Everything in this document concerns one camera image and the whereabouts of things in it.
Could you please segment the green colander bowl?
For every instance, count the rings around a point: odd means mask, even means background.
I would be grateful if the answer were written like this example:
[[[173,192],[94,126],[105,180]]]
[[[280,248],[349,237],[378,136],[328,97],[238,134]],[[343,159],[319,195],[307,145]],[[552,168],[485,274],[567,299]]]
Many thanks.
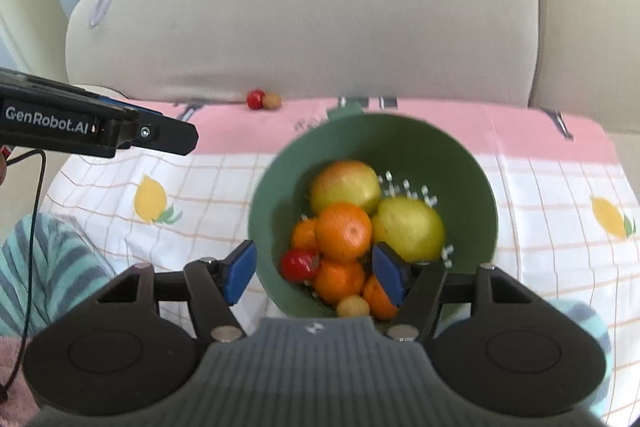
[[[498,216],[494,193],[475,157],[449,134],[413,118],[362,113],[332,118],[301,135],[273,159],[260,179],[248,217],[257,275],[289,317],[332,317],[332,310],[279,273],[295,223],[309,211],[308,186],[334,160],[356,159],[396,184],[426,187],[436,197],[452,269],[472,273],[494,257]]]

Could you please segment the yellow-green pear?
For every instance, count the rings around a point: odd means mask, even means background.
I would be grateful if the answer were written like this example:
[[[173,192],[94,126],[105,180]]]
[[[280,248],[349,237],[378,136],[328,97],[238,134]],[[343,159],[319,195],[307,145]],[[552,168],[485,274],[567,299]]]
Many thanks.
[[[439,214],[423,200],[390,197],[371,218],[373,243],[386,243],[405,262],[437,261],[446,242]]]

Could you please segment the striped teal clothing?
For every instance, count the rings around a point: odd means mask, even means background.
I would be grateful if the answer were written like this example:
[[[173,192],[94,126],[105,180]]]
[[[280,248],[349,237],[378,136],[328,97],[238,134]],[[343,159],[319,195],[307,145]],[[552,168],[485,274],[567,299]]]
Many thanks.
[[[23,218],[1,248],[1,334],[36,335],[114,276],[69,223],[47,213]]]

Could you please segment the red cherry tomato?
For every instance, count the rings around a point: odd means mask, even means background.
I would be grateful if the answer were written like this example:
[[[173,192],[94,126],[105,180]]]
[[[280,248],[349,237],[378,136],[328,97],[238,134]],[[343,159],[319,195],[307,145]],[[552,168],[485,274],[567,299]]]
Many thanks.
[[[320,267],[320,256],[307,249],[294,248],[281,259],[280,274],[293,284],[303,284],[313,280]]]
[[[251,110],[261,110],[264,108],[264,98],[266,92],[262,89],[254,89],[247,93],[245,103]]]

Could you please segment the pink and white tablecloth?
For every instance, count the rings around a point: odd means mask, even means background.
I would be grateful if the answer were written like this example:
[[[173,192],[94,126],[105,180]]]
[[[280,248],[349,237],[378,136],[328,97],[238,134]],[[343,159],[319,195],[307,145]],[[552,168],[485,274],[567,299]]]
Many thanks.
[[[168,271],[223,256],[244,239],[250,199],[273,156],[323,124],[332,105],[166,104],[165,114],[198,129],[193,154],[74,156],[42,207],[70,221],[115,272],[138,261]],[[599,412],[612,426],[630,424],[639,415],[639,203],[604,130],[502,105],[404,100],[399,110],[452,135],[485,171],[498,209],[498,267],[541,296],[597,311],[613,348]]]

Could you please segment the small brown longan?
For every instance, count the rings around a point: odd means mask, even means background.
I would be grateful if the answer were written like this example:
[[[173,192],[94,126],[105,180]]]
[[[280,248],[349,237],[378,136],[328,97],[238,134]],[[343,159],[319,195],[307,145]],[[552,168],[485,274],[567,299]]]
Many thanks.
[[[338,317],[368,317],[371,313],[369,303],[359,295],[341,299],[335,311]]]

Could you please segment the red cherry tomato back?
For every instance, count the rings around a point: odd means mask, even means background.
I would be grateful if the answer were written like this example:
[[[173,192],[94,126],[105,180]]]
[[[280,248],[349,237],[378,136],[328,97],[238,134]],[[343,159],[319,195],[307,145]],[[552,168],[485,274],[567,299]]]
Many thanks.
[[[247,93],[245,103],[251,110],[261,110],[264,108],[264,98],[266,92],[262,89],[254,89]]]

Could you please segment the beige sofa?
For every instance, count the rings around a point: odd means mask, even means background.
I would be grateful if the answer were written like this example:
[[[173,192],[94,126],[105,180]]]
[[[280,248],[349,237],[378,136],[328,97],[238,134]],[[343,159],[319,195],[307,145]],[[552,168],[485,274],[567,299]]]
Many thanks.
[[[639,131],[639,0],[1,0],[19,69],[154,101],[396,95]]]

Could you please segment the orange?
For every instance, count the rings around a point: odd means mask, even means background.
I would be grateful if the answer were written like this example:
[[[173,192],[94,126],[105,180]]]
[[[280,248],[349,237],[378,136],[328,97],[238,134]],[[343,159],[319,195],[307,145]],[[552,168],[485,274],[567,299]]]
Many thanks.
[[[341,263],[322,258],[312,286],[320,299],[335,306],[343,298],[359,295],[365,281],[366,272],[359,261]]]
[[[370,314],[378,321],[386,322],[396,317],[398,308],[390,302],[390,298],[374,275],[364,284],[362,297],[369,305]]]
[[[318,254],[319,247],[316,237],[316,218],[305,218],[299,220],[292,233],[290,246],[294,249],[303,249]]]
[[[314,233],[323,256],[352,262],[370,251],[372,223],[362,208],[350,202],[334,202],[319,213]]]

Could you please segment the small brown fruit by sofa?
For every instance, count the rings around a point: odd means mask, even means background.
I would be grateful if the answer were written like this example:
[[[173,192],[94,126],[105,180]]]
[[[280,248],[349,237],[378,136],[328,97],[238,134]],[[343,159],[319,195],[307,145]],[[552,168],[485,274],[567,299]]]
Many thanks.
[[[282,106],[282,98],[277,93],[269,92],[262,96],[262,107],[267,110],[277,110]]]

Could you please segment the red cherry tomato front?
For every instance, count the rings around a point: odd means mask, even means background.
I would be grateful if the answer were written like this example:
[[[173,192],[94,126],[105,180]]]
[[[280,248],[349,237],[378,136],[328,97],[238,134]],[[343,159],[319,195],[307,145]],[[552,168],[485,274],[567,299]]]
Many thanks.
[[[294,248],[281,259],[280,274],[293,284],[303,284],[313,280],[320,267],[320,256],[307,249]]]

